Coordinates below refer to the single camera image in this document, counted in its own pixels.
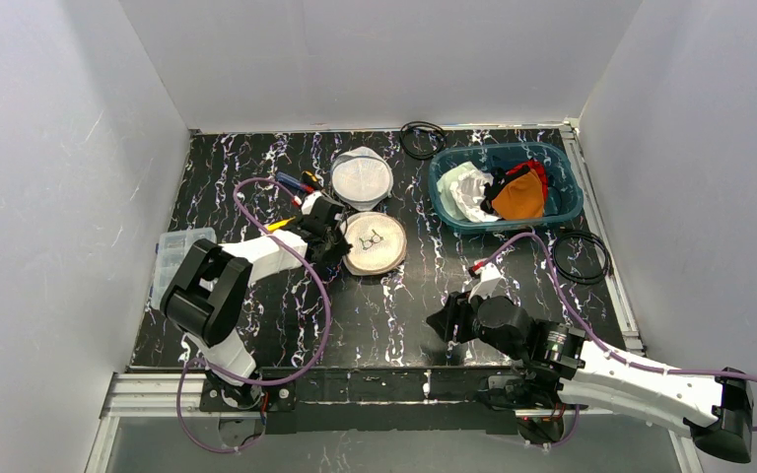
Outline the white mesh bag tan trim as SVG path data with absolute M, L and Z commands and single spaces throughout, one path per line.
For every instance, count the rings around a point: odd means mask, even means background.
M 351 249 L 343 262 L 354 276 L 377 276 L 392 271 L 405 259 L 407 235 L 394 218 L 380 212 L 359 212 L 344 225 Z

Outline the white mesh bag blue trim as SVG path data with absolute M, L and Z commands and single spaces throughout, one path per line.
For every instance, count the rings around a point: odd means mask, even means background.
M 366 212 L 391 195 L 394 178 L 387 160 L 368 147 L 335 158 L 330 169 L 331 187 L 340 201 Z

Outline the white bra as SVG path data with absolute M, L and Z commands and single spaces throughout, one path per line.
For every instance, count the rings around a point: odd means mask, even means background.
M 498 221 L 497 214 L 487 213 L 481 207 L 485 186 L 493 181 L 491 174 L 471 162 L 450 169 L 437 181 L 438 196 L 446 214 L 455 220 L 471 223 Z

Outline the orange bra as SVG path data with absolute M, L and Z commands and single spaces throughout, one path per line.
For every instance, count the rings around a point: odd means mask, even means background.
M 534 171 L 512 178 L 491 201 L 492 209 L 504 220 L 541 218 L 546 199 Z

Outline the red garment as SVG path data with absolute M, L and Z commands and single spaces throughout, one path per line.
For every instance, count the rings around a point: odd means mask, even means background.
M 548 196 L 548 188 L 549 188 L 549 182 L 546 175 L 546 169 L 542 163 L 535 159 L 530 159 L 526 162 L 520 163 L 514 168 L 508 170 L 506 172 L 507 177 L 518 177 L 520 175 L 526 174 L 529 171 L 534 171 L 537 175 L 540 184 L 541 184 L 541 190 L 543 194 L 543 198 L 547 199 Z

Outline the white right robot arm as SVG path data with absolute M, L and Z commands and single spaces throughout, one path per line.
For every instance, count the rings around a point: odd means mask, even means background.
M 741 371 L 679 374 L 602 350 L 584 330 L 535 319 L 503 296 L 454 292 L 426 321 L 446 342 L 479 340 L 516 363 L 481 382 L 475 396 L 491 409 L 595 407 L 664 427 L 721 460 L 751 460 L 753 398 Z

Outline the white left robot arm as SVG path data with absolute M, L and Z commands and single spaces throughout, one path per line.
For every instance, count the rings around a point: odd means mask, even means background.
M 338 262 L 352 245 L 344 237 L 345 207 L 317 191 L 294 198 L 297 216 L 261 225 L 260 236 L 238 243 L 197 240 L 184 256 L 160 302 L 161 313 L 200 350 L 199 365 L 235 387 L 273 387 L 296 380 L 322 355 L 329 333 L 323 331 L 318 349 L 295 373 L 264 380 L 253 355 L 238 333 L 248 289 L 281 272 L 304 268 L 321 295 L 325 322 L 331 322 L 331 300 L 318 265 Z

